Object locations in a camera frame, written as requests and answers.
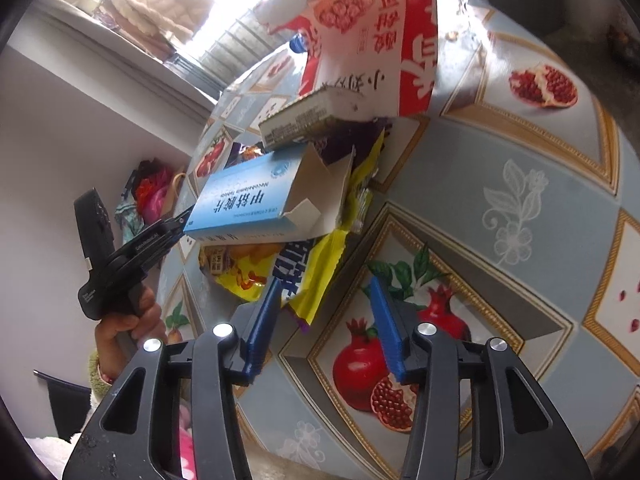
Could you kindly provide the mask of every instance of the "pomegranate print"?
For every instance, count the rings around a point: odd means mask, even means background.
[[[198,169],[196,170],[196,176],[198,178],[202,178],[203,176],[207,176],[213,171],[216,167],[216,163],[222,154],[222,150],[225,148],[225,141],[219,140],[213,148],[209,150],[208,153],[202,158],[201,163],[198,165]]]
[[[514,70],[509,85],[517,99],[539,108],[569,108],[578,102],[574,82],[548,64]]]
[[[369,10],[373,1],[325,0],[315,8],[316,18],[325,27],[339,28],[344,34]]]
[[[373,388],[389,371],[376,329],[367,329],[364,318],[352,319],[347,328],[351,343],[335,358],[332,370],[335,387],[353,409],[370,412]]]
[[[428,291],[431,295],[431,301],[427,308],[418,312],[418,319],[421,322],[433,323],[456,339],[471,341],[468,325],[451,311],[449,302],[453,291],[444,285],[438,285],[437,290],[428,287]]]
[[[371,394],[371,409],[383,426],[392,431],[409,433],[414,421],[417,385],[402,386],[393,375],[381,379]]]

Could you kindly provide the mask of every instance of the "hand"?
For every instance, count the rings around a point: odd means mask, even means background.
[[[140,296],[141,317],[125,314],[107,314],[95,327],[95,347],[98,350],[100,371],[116,379],[129,362],[115,337],[118,332],[131,330],[131,336],[141,347],[147,339],[158,338],[167,342],[162,309],[156,303],[153,291],[145,286]]]

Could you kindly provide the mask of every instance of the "white wall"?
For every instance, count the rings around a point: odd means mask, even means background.
[[[8,46],[169,145],[193,153],[203,123],[47,23],[37,10],[23,16]]]
[[[158,125],[148,114],[166,104],[121,74],[83,81],[94,88],[90,95],[66,81],[64,70],[52,72],[15,46],[0,54],[0,394],[25,436],[46,436],[56,434],[49,399],[32,370],[88,384],[94,347],[95,323],[76,297],[88,274],[73,201],[96,187],[112,214],[140,160],[186,163],[203,125],[176,110],[164,110],[171,122]],[[54,47],[57,59],[89,56],[77,46],[74,52],[64,43]],[[47,48],[39,43],[38,55]],[[97,90],[105,82],[111,106]],[[127,97],[125,114],[118,111],[118,85],[121,99]]]

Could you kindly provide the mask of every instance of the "blue medicine box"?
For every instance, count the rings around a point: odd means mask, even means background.
[[[353,154],[326,166],[312,144],[209,177],[184,233],[206,245],[306,240],[337,226]]]

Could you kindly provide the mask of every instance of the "finger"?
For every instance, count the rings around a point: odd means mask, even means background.
[[[131,332],[133,339],[139,339],[147,332],[149,332],[158,323],[162,309],[157,303],[150,307],[140,318],[140,322],[136,325],[135,329]]]
[[[143,285],[142,294],[140,294],[140,300],[138,301],[138,307],[140,312],[146,312],[156,304],[156,295],[146,285]]]
[[[164,344],[167,344],[167,336],[164,328],[164,323],[160,322],[155,327],[153,327],[149,332],[143,335],[140,339],[138,339],[138,346],[142,346],[145,341],[148,339],[159,339]]]
[[[124,316],[124,314],[107,314],[95,327],[95,339],[111,340],[118,332],[132,330],[138,324],[136,316]]]

